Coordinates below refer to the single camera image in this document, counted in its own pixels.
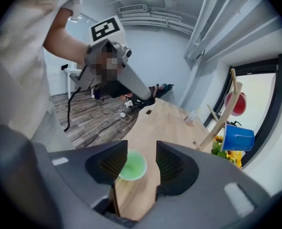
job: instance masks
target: wooden board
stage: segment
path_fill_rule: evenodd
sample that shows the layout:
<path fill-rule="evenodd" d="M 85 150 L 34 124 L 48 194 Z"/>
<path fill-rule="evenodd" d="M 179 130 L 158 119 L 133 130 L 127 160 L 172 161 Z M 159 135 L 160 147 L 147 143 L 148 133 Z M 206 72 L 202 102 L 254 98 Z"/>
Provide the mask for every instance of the wooden board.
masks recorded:
<path fill-rule="evenodd" d="M 193 126 L 186 125 L 186 111 L 171 103 L 156 98 L 156 103 L 143 108 L 131 131 L 123 138 L 128 140 L 128 149 L 144 155 L 147 161 L 145 175 L 137 181 L 116 181 L 116 195 L 120 214 L 132 220 L 140 220 L 155 203 L 156 187 L 160 184 L 160 171 L 156 164 L 156 142 L 166 141 L 196 149 L 208 135 L 208 130 L 194 120 Z M 204 152 L 210 153 L 212 145 Z"/>

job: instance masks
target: green bowl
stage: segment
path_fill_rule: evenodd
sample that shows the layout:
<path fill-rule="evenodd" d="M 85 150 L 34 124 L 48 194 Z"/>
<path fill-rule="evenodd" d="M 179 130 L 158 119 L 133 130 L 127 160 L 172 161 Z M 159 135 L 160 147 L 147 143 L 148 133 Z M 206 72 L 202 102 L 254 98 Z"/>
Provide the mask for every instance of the green bowl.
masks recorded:
<path fill-rule="evenodd" d="M 146 159 L 139 152 L 129 149 L 127 152 L 127 161 L 119 174 L 119 177 L 125 181 L 135 181 L 144 176 L 147 170 Z"/>

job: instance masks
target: wooden stick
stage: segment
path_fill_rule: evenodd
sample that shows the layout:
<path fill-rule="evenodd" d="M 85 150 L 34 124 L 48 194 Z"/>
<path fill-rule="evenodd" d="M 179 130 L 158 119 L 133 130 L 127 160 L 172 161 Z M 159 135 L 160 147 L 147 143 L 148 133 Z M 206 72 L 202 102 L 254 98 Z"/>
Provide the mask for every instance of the wooden stick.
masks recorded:
<path fill-rule="evenodd" d="M 215 136 L 219 133 L 219 131 L 222 129 L 223 125 L 227 122 L 229 116 L 231 115 L 237 100 L 241 94 L 242 90 L 242 83 L 237 82 L 237 91 L 236 93 L 232 93 L 231 98 L 228 102 L 227 107 L 225 108 L 225 111 L 222 113 L 220 119 L 216 123 L 216 125 L 213 127 L 211 132 L 206 136 L 206 138 L 202 141 L 202 143 L 199 145 L 200 149 L 205 149 L 211 141 L 215 138 Z"/>
<path fill-rule="evenodd" d="M 233 80 L 234 93 L 237 93 L 236 74 L 235 74 L 235 69 L 233 68 L 231 69 L 231 75 Z"/>
<path fill-rule="evenodd" d="M 216 113 L 211 109 L 211 107 L 210 107 L 208 104 L 207 104 L 207 106 L 208 106 L 208 108 L 209 108 L 211 114 L 213 115 L 214 120 L 215 120 L 216 122 L 218 122 L 218 118 L 217 118 L 217 116 L 216 116 Z"/>

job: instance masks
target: window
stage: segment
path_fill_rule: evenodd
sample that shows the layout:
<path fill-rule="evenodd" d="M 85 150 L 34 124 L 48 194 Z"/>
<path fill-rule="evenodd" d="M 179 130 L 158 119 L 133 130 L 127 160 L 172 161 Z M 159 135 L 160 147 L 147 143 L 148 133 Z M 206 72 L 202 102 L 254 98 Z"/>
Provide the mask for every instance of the window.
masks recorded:
<path fill-rule="evenodd" d="M 232 91 L 230 75 L 226 79 L 222 93 L 213 111 L 219 117 L 224 111 L 224 99 Z M 242 92 L 247 97 L 247 108 L 241 116 L 230 116 L 228 124 L 251 129 L 255 142 L 251 151 L 242 158 L 244 166 L 261 148 L 269 136 L 282 104 L 282 54 L 276 59 L 254 62 L 235 67 L 237 81 L 243 84 Z M 215 121 L 209 115 L 204 125 L 210 131 Z"/>

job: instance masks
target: wooden floor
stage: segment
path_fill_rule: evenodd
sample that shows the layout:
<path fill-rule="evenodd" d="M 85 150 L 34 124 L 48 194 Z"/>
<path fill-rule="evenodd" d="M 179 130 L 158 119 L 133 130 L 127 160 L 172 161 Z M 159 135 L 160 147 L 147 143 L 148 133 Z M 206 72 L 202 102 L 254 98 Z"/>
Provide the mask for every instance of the wooden floor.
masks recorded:
<path fill-rule="evenodd" d="M 55 112 L 60 125 L 65 129 L 67 127 L 68 95 L 56 95 L 52 97 L 52 100 L 54 102 Z M 109 96 L 106 96 L 104 97 L 104 101 L 101 104 L 101 106 L 103 107 L 102 109 L 100 108 L 100 104 L 96 102 L 101 103 L 102 98 L 99 100 L 92 99 L 91 92 L 89 90 L 80 91 L 73 98 L 70 111 L 70 129 L 66 132 L 68 138 L 72 143 L 74 143 L 83 134 L 98 126 L 105 119 L 120 117 L 119 113 L 109 113 L 118 111 L 119 108 L 125 103 L 124 100 L 120 100 L 118 98 L 113 99 Z M 131 130 L 138 117 L 137 110 L 134 110 L 133 113 L 131 113 L 131 110 L 126 109 L 125 106 L 123 106 L 121 110 L 125 111 L 132 117 L 131 121 L 117 121 L 118 119 L 106 120 L 97 129 L 81 138 L 74 145 L 74 147 L 86 147 L 86 145 L 95 138 L 100 130 L 104 129 L 115 121 L 117 122 L 108 129 L 102 131 L 100 135 L 88 146 L 121 140 Z"/>

